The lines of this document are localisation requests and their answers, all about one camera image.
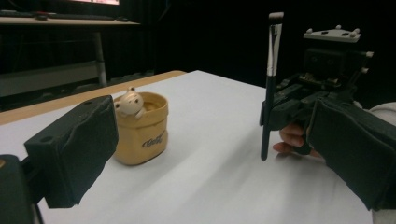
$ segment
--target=finger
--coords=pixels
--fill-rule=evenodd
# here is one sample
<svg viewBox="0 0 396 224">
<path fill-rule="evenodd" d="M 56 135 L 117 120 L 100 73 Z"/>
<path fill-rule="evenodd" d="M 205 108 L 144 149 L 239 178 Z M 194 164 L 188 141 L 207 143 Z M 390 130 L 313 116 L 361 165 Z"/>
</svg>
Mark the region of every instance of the finger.
<svg viewBox="0 0 396 224">
<path fill-rule="evenodd" d="M 286 134 L 303 135 L 304 129 L 298 124 L 291 123 L 283 128 L 280 132 Z"/>
<path fill-rule="evenodd" d="M 313 156 L 313 157 L 321 157 L 320 154 L 319 154 L 316 150 L 314 150 L 314 149 L 311 150 L 311 152 L 309 153 L 309 155 L 310 155 L 310 156 Z"/>
<path fill-rule="evenodd" d="M 279 133 L 280 138 L 287 144 L 293 147 L 301 147 L 304 144 L 304 139 L 300 135 L 293 135 L 288 133 Z"/>
<path fill-rule="evenodd" d="M 274 144 L 273 145 L 273 149 L 275 151 L 280 152 L 280 153 L 289 153 L 289 152 L 294 151 L 293 150 L 293 146 L 291 146 L 291 145 L 289 145 L 287 143 L 284 143 L 284 142 L 280 142 L 280 143 Z"/>
</svg>

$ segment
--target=white table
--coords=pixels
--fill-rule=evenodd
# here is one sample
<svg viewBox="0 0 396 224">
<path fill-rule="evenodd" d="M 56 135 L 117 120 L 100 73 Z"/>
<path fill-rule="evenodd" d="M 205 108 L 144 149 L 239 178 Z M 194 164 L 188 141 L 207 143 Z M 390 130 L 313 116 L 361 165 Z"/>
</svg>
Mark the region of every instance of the white table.
<svg viewBox="0 0 396 224">
<path fill-rule="evenodd" d="M 271 149 L 260 159 L 265 89 L 195 71 L 136 90 L 168 99 L 165 152 L 138 166 L 111 158 L 80 205 L 48 209 L 42 200 L 46 223 L 373 222 L 324 161 Z M 72 108 L 0 126 L 0 154 L 22 160 L 23 143 Z M 270 145 L 278 141 L 273 132 Z"/>
</svg>

